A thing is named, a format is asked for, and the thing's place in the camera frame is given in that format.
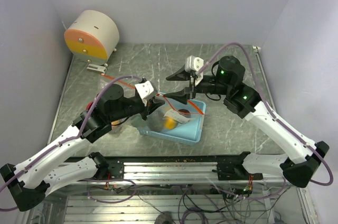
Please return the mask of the clear orange zip bag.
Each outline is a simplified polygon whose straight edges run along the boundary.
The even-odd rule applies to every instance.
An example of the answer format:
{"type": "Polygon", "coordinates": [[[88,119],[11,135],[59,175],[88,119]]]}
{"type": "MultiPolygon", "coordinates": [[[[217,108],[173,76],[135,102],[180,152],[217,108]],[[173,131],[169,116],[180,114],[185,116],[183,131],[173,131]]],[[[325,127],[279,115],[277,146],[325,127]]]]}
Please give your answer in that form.
{"type": "MultiPolygon", "coordinates": [[[[108,126],[114,128],[125,123],[130,117],[125,117],[123,112],[124,89],[121,86],[125,79],[139,78],[136,76],[120,76],[117,78],[109,78],[109,82],[96,95],[93,103],[96,105],[94,110],[87,111],[87,125],[98,124],[100,127],[108,126]]],[[[134,91],[134,96],[139,96],[137,90],[134,91]]]]}

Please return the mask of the spare clear plastic bag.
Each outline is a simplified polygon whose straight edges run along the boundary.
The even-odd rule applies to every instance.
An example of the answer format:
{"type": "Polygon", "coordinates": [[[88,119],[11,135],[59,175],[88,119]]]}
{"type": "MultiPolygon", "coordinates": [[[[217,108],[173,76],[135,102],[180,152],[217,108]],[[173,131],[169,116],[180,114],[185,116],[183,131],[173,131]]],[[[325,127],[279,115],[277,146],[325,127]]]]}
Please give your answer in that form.
{"type": "MultiPolygon", "coordinates": [[[[175,129],[185,126],[185,125],[192,125],[193,122],[197,122],[197,120],[199,118],[202,118],[202,116],[204,115],[203,108],[198,107],[197,104],[195,104],[191,100],[189,100],[187,104],[182,104],[173,99],[166,98],[164,93],[159,93],[156,95],[156,97],[160,100],[165,101],[165,104],[162,107],[157,109],[163,112],[164,118],[170,117],[170,118],[175,119],[179,123],[175,129]],[[191,118],[186,118],[180,115],[177,112],[179,109],[187,109],[191,113],[191,118]]],[[[146,120],[140,119],[137,122],[135,122],[135,125],[136,125],[136,128],[138,129],[150,130],[147,126],[147,119],[146,120]]],[[[168,130],[164,128],[160,133],[166,133],[172,130],[168,130]]]]}

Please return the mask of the yellow green mango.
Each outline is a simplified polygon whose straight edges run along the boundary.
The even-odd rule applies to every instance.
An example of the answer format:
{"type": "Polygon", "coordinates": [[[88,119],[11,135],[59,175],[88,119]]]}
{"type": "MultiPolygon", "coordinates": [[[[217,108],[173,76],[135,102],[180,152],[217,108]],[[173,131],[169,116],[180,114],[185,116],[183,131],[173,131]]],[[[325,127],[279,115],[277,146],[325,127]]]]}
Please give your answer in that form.
{"type": "Polygon", "coordinates": [[[164,128],[168,129],[168,130],[172,130],[175,129],[178,126],[178,122],[170,117],[165,117],[164,118],[164,128]]]}

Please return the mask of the dark purple mangosteen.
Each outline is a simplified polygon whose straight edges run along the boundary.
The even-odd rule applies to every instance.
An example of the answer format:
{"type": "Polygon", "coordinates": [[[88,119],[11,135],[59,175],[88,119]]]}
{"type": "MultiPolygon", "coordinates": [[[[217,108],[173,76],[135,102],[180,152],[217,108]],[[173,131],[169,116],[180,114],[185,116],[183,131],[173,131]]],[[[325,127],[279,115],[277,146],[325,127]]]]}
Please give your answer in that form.
{"type": "Polygon", "coordinates": [[[147,126],[150,130],[161,132],[164,129],[164,114],[162,111],[155,111],[148,116],[147,126]]]}

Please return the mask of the red apple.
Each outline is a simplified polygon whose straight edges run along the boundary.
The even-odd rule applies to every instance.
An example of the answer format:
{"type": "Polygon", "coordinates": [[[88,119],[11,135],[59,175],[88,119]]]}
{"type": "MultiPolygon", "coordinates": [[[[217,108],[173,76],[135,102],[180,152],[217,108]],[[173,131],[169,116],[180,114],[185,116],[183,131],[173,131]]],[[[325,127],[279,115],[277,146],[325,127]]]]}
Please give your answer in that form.
{"type": "Polygon", "coordinates": [[[96,105],[92,102],[88,103],[87,107],[86,107],[86,110],[87,111],[90,111],[90,110],[94,110],[96,107],[96,105]]]}

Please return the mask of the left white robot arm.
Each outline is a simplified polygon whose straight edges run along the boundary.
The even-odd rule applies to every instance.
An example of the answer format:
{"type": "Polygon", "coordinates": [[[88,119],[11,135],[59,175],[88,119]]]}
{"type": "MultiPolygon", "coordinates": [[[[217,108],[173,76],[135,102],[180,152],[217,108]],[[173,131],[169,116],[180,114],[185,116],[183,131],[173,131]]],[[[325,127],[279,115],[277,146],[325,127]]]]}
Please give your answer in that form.
{"type": "Polygon", "coordinates": [[[15,209],[28,211],[50,193],[74,181],[104,179],[109,164],[99,152],[90,153],[74,165],[59,165],[110,132],[112,122],[137,114],[146,120],[164,103],[150,81],[136,84],[135,94],[130,98],[124,96],[120,85],[106,85],[87,110],[51,144],[22,163],[1,167],[1,176],[16,203],[15,209]]]}

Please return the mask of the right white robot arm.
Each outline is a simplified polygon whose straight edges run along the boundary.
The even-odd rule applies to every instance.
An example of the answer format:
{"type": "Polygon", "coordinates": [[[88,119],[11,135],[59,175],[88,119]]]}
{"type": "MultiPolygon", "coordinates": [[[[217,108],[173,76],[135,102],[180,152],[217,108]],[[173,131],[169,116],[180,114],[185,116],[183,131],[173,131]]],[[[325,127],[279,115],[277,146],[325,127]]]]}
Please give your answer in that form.
{"type": "Polygon", "coordinates": [[[189,86],[166,97],[187,104],[196,94],[224,96],[223,104],[230,112],[255,125],[284,151],[280,155],[249,153],[233,166],[234,176],[242,180],[255,173],[280,175],[296,187],[307,187],[330,147],[291,127],[262,100],[258,91],[243,83],[245,68],[234,56],[215,62],[211,75],[198,73],[203,65],[203,59],[188,57],[185,65],[166,80],[188,81],[189,86]]]}

